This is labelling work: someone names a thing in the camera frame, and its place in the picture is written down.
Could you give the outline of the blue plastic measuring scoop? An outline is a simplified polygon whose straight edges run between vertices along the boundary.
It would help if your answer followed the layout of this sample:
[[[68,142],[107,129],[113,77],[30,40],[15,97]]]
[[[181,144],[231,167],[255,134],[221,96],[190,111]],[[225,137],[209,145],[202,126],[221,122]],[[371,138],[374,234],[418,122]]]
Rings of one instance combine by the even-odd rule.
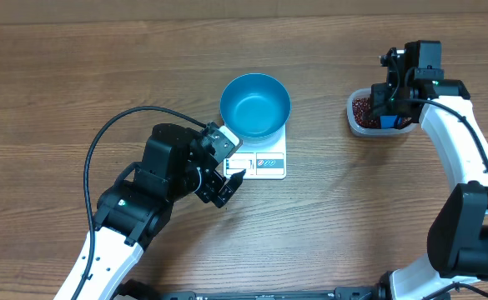
[[[397,115],[394,115],[394,116],[387,116],[387,115],[384,115],[384,116],[380,116],[380,128],[381,129],[390,129],[390,128],[395,128],[399,122],[400,122],[401,118]]]

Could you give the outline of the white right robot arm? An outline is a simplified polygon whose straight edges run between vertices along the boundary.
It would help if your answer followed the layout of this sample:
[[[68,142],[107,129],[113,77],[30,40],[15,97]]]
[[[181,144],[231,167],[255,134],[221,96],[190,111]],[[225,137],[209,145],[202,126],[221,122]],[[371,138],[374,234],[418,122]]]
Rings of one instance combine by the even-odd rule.
[[[370,89],[369,119],[393,117],[391,129],[418,123],[435,146],[450,196],[432,223],[426,253],[383,276],[388,299],[443,299],[488,281],[488,142],[461,80],[445,78],[438,41],[415,41],[381,56],[384,83]]]

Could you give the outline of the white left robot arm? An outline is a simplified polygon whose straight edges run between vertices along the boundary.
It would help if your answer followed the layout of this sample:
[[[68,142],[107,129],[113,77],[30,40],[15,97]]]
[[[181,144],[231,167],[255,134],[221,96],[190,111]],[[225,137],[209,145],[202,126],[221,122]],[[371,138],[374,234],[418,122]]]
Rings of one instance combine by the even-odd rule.
[[[169,222],[176,201],[194,193],[217,208],[227,203],[244,173],[226,178],[216,168],[241,144],[215,122],[200,132],[170,123],[154,126],[142,160],[127,166],[100,196],[94,233],[56,297],[160,299],[152,287],[127,274]]]

